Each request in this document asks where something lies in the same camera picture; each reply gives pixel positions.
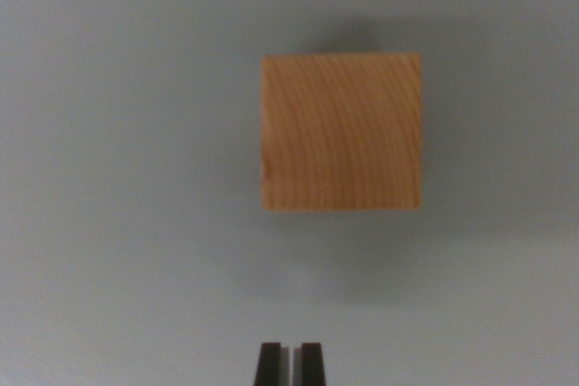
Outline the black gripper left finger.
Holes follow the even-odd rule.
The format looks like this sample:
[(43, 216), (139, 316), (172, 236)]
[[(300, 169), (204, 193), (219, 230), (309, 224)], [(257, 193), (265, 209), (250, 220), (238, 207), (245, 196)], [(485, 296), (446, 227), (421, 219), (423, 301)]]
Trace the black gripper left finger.
[(281, 343), (263, 343), (254, 377), (254, 386), (290, 384), (290, 349)]

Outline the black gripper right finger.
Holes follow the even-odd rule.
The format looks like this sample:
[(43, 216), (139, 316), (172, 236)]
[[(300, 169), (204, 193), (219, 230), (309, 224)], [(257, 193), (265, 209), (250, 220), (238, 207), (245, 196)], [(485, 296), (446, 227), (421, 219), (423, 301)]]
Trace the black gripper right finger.
[(303, 343), (294, 349), (294, 386), (326, 386), (326, 372), (321, 343)]

